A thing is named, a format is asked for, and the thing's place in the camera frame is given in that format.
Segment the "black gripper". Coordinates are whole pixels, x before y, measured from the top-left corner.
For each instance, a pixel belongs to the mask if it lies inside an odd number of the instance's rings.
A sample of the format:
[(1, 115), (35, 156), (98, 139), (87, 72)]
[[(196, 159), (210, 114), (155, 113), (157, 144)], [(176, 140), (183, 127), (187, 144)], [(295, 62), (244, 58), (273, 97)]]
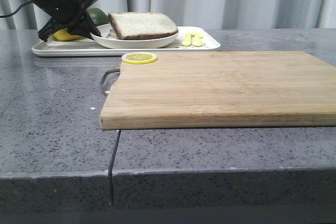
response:
[(47, 24), (38, 32), (38, 37), (47, 41), (55, 32), (65, 29), (71, 35), (93, 40), (92, 35), (101, 36), (91, 20), (87, 9), (97, 0), (51, 0), (45, 11), (51, 16)]

